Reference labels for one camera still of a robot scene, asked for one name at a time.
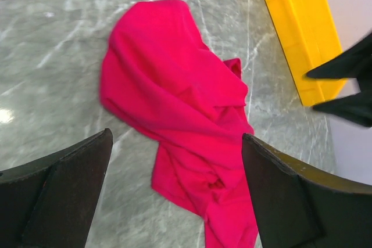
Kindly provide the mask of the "pink t-shirt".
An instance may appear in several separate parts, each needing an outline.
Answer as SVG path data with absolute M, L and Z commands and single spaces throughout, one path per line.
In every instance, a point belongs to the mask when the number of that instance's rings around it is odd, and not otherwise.
M 253 133 L 238 58 L 203 42 L 186 2 L 134 4 L 102 62 L 104 108 L 158 141 L 152 188 L 203 218 L 206 247 L 254 247 L 258 229 L 242 162 Z

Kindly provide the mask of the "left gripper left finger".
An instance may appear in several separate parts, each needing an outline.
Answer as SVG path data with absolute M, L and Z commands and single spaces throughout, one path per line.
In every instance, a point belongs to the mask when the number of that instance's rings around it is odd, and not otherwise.
M 106 128 L 1 171 L 1 247 L 84 247 L 112 146 Z

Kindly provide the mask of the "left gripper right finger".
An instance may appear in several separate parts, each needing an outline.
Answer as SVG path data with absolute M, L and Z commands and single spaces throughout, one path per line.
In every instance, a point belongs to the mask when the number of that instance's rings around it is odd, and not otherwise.
M 371 186 L 242 137 L 242 159 L 263 247 L 371 247 Z

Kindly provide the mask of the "yellow plastic tray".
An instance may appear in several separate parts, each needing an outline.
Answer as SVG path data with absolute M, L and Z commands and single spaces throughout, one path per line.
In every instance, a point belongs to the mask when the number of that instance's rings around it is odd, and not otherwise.
M 312 80 L 305 74 L 342 53 L 327 0 L 265 0 L 297 92 L 311 107 L 337 97 L 345 80 Z

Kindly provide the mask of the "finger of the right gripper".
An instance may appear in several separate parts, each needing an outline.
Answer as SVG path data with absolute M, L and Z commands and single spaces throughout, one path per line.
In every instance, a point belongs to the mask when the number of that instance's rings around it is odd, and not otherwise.
M 312 109 L 371 128 L 371 90 L 319 103 Z
M 308 71 L 305 76 L 311 79 L 336 80 L 356 78 L 371 66 L 371 32 L 345 52 L 330 61 Z

